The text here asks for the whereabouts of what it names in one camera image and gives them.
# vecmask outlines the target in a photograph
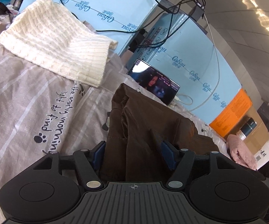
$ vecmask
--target qr code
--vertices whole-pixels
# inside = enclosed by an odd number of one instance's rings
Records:
[[[261,159],[260,156],[257,156],[257,157],[256,157],[256,161],[259,161],[260,159]]]

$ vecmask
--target orange paper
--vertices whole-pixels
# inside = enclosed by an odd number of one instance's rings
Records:
[[[240,89],[234,99],[226,106],[226,108],[224,108],[218,117],[211,122],[211,128],[213,128],[221,137],[225,137],[251,106],[252,101],[249,96],[243,89]]]

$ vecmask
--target white knitted sweater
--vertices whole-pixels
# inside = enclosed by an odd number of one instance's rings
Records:
[[[63,5],[36,0],[0,34],[13,54],[71,80],[98,87],[117,41],[91,32]]]

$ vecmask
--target ceiling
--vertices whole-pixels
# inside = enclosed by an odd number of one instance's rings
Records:
[[[206,0],[205,13],[269,102],[269,0]]]

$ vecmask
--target folded clothing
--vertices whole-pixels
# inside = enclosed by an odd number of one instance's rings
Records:
[[[90,31],[62,4],[36,0],[0,34],[0,44],[60,76],[98,87],[108,50],[118,42]]]
[[[121,84],[112,99],[100,178],[166,182],[172,172],[158,150],[162,140],[197,155],[219,150],[211,138],[198,134],[191,120]]]
[[[236,163],[256,170],[257,164],[255,157],[240,137],[237,135],[229,135],[226,144],[230,150],[231,157]]]

